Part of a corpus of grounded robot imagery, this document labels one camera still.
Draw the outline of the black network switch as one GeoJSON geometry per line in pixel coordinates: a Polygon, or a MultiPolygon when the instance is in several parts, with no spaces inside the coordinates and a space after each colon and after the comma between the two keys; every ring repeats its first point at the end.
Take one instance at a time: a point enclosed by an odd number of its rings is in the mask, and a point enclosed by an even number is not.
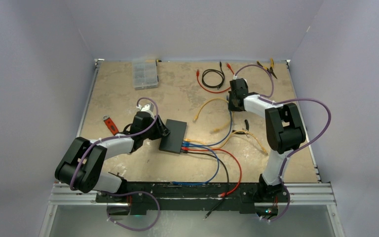
{"type": "Polygon", "coordinates": [[[180,154],[187,129],[187,123],[184,121],[168,119],[166,121],[166,128],[169,129],[170,133],[161,139],[159,150],[163,152],[180,154]]]}

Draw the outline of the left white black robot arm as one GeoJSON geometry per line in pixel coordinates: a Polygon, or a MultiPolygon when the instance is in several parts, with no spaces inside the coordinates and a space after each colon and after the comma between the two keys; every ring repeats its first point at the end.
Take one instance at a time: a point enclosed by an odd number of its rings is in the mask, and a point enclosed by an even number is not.
{"type": "Polygon", "coordinates": [[[102,171],[104,161],[139,149],[146,139],[157,140],[169,135],[170,130],[160,117],[148,112],[137,112],[133,122],[115,136],[88,140],[75,138],[55,169],[55,178],[83,193],[103,191],[116,202],[127,197],[125,179],[102,171]]]}

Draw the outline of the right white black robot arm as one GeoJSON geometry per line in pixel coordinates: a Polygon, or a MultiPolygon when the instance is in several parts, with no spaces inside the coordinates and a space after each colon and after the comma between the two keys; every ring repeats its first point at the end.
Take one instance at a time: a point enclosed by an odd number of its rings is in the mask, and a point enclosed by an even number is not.
{"type": "Polygon", "coordinates": [[[230,111],[251,112],[265,119],[266,139],[271,151],[259,177],[256,196],[269,201],[282,191],[288,154],[297,150],[306,139],[300,112],[294,103],[277,104],[249,92],[245,79],[230,81],[228,98],[230,111]]]}

